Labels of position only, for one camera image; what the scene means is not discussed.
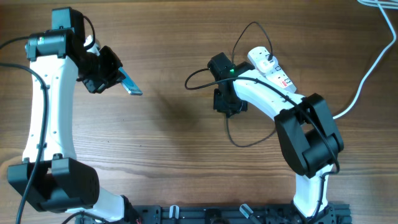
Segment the turquoise screen Galaxy smartphone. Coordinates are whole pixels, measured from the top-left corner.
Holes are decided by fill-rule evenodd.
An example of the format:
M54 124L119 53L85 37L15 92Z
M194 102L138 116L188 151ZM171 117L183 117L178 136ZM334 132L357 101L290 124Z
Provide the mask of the turquoise screen Galaxy smartphone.
M127 72L119 67L119 71L125 76L125 79L121 81L122 86L130 95L141 96L143 92L139 89L139 87L134 83L131 77L127 74Z

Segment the white two-socket power strip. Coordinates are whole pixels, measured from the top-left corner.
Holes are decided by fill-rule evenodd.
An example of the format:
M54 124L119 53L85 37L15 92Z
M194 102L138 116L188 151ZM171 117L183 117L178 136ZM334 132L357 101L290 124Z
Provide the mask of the white two-socket power strip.
M262 57L268 57L268 60L271 53L265 48L265 47L255 47L252 50L248 52L248 59L250 62L254 65L254 61L257 58L262 58ZM293 84L291 79L286 75L286 73L283 71L282 67L278 65L275 69L273 69L269 73L261 73L260 74L265 77L267 80L271 81L272 83L276 84L277 86L281 87L282 89L285 89L289 92L295 93L297 91L296 86Z

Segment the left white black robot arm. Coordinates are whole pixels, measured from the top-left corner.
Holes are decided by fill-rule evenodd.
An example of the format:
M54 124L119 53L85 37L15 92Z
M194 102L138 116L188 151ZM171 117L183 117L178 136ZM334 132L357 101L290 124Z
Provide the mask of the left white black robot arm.
M72 135L76 82L90 93L121 84L130 95L141 90L118 56L86 36L89 19L70 7L52 11L52 27L25 38L33 96L29 137L22 162L9 166L7 180L21 194L21 206L67 213L80 223L137 223L139 215L123 195L100 186L94 168L76 158Z

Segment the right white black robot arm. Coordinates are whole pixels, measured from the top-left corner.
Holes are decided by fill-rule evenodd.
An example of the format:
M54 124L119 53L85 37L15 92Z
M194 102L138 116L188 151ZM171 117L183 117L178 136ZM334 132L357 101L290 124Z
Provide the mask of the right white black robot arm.
M340 171L338 154L344 144L335 120L322 96L302 96L267 80L254 65L235 65L224 53L207 64L214 77L213 107L227 118L254 105L274 121L280 149L296 173L293 203L314 223L327 207L329 176Z

